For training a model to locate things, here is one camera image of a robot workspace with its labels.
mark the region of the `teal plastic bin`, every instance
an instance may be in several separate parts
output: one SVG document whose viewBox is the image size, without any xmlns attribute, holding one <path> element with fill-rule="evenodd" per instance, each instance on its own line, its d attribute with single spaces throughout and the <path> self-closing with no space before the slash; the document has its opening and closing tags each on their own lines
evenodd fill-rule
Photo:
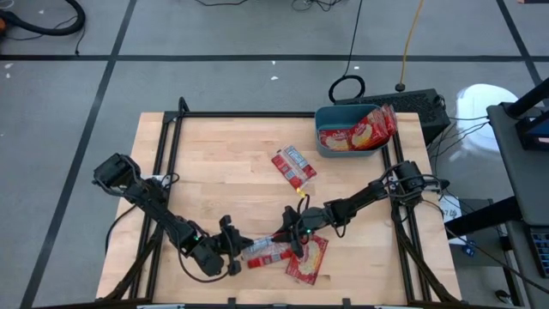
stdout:
<svg viewBox="0 0 549 309">
<path fill-rule="evenodd" d="M 361 151 L 334 151 L 324 147 L 320 143 L 319 130 L 334 130 L 334 129 L 350 129 L 357 124 L 362 118 L 369 114 L 374 109 L 379 108 L 375 105 L 346 105 L 346 106 L 326 106 L 321 107 L 315 113 L 317 151 L 326 158 L 347 158 L 356 156 L 373 155 L 387 143 L 380 145 L 373 150 Z"/>
</svg>

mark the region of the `floor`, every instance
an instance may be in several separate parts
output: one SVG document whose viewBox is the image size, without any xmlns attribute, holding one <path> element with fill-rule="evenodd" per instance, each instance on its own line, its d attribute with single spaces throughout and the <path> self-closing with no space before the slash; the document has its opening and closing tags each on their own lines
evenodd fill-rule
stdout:
<svg viewBox="0 0 549 309">
<path fill-rule="evenodd" d="M 173 110 L 181 95 L 193 111 L 327 106 L 359 5 L 346 0 L 324 13 L 295 12 L 291 0 L 209 8 L 183 0 L 80 3 L 87 26 L 78 58 L 77 34 L 0 41 L 2 308 L 94 299 L 117 200 L 90 184 L 92 171 L 112 153 L 130 152 L 141 112 Z M 365 0 L 351 71 L 365 78 L 366 95 L 394 91 L 418 3 Z M 50 27 L 74 14 L 62 0 L 16 0 L 11 10 Z M 407 89 L 435 88 L 450 115 L 459 90 L 475 83 L 525 94 L 549 76 L 548 15 L 549 4 L 426 0 Z M 341 85 L 335 96 L 357 91 Z M 458 152 L 459 144 L 437 163 L 455 194 L 510 195 L 498 155 Z M 500 269 L 457 270 L 465 300 L 498 304 L 492 292 L 504 288 Z"/>
</svg>

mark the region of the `red and white package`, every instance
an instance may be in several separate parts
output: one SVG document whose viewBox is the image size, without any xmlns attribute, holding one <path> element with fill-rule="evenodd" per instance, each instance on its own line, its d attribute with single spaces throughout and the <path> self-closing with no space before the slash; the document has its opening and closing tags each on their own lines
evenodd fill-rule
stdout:
<svg viewBox="0 0 549 309">
<path fill-rule="evenodd" d="M 385 104 L 381 106 L 381 110 L 383 112 L 383 118 L 385 119 L 387 133 L 389 133 L 389 136 L 393 136 L 398 130 L 398 127 L 396 126 L 395 108 L 391 105 Z"/>
<path fill-rule="evenodd" d="M 349 129 L 319 130 L 318 135 L 324 147 L 334 151 L 349 151 L 352 150 L 349 132 Z"/>
<path fill-rule="evenodd" d="M 262 267 L 293 255 L 289 243 L 274 242 L 273 236 L 255 239 L 254 244 L 242 250 L 242 259 L 248 268 Z"/>
<path fill-rule="evenodd" d="M 355 150 L 374 149 L 386 143 L 389 133 L 382 110 L 374 109 L 351 128 L 350 140 Z"/>
<path fill-rule="evenodd" d="M 312 235 L 309 242 L 303 245 L 303 257 L 297 258 L 293 255 L 286 273 L 302 282 L 314 285 L 327 247 L 327 239 Z"/>
<path fill-rule="evenodd" d="M 271 161 L 295 190 L 302 188 L 309 179 L 317 175 L 317 171 L 294 146 L 280 149 Z"/>
</svg>

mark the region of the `wooden table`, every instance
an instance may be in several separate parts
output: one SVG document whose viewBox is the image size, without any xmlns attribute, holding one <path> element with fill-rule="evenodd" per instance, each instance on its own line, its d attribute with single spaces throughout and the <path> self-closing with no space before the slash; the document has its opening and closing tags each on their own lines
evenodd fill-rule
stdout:
<svg viewBox="0 0 549 309">
<path fill-rule="evenodd" d="M 161 119 L 162 113 L 141 115 L 131 157 L 143 174 L 153 169 Z M 416 161 L 422 173 L 430 173 L 418 116 L 399 114 L 398 119 L 405 159 Z M 181 179 L 172 187 L 169 209 L 210 233 L 218 233 L 219 219 L 231 215 L 232 224 L 245 237 L 271 234 L 282 223 L 284 206 L 295 207 L 299 201 L 270 161 L 276 150 L 287 144 L 295 146 L 318 172 L 305 187 L 311 206 L 350 197 L 382 174 L 381 152 L 368 158 L 325 159 L 316 152 L 314 136 L 313 118 L 184 118 L 175 166 Z M 395 164 L 393 149 L 390 153 Z M 437 203 L 433 193 L 424 193 L 424 198 Z M 118 215 L 129 206 L 121 200 Z M 286 275 L 287 261 L 253 270 L 243 264 L 237 276 L 211 284 L 194 282 L 180 269 L 176 250 L 165 237 L 154 302 L 214 304 L 236 297 L 241 304 L 335 305 L 341 304 L 342 298 L 350 298 L 356 305 L 406 304 L 389 210 L 389 200 L 360 210 L 343 239 L 338 239 L 332 228 L 317 232 L 329 239 L 329 245 L 314 286 Z M 425 203 L 418 205 L 416 216 L 425 261 L 440 282 L 460 298 L 439 211 Z M 136 210 L 113 231 L 98 297 L 116 286 L 136 258 L 142 220 L 143 213 Z M 204 278 L 193 259 L 184 263 L 194 275 Z M 420 299 L 417 270 L 413 262 L 410 265 L 416 299 Z M 142 272 L 140 295 L 144 295 L 147 277 L 148 265 Z"/>
</svg>

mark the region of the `keyboard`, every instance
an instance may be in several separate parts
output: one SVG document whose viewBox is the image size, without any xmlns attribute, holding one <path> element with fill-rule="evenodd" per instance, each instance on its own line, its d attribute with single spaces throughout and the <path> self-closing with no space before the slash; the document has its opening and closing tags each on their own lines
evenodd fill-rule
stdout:
<svg viewBox="0 0 549 309">
<path fill-rule="evenodd" d="M 449 125 L 444 99 L 435 89 L 337 100 L 334 104 L 391 104 L 396 112 L 417 112 L 425 144 L 431 143 Z"/>
<path fill-rule="evenodd" d="M 531 227 L 528 242 L 540 275 L 549 277 L 549 227 Z"/>
<path fill-rule="evenodd" d="M 414 91 L 402 94 L 378 95 L 350 100 L 336 101 L 335 104 L 373 104 L 382 106 L 391 104 L 396 112 L 417 112 L 419 121 L 430 123 L 437 120 L 437 109 L 441 107 L 440 100 L 427 91 Z"/>
</svg>

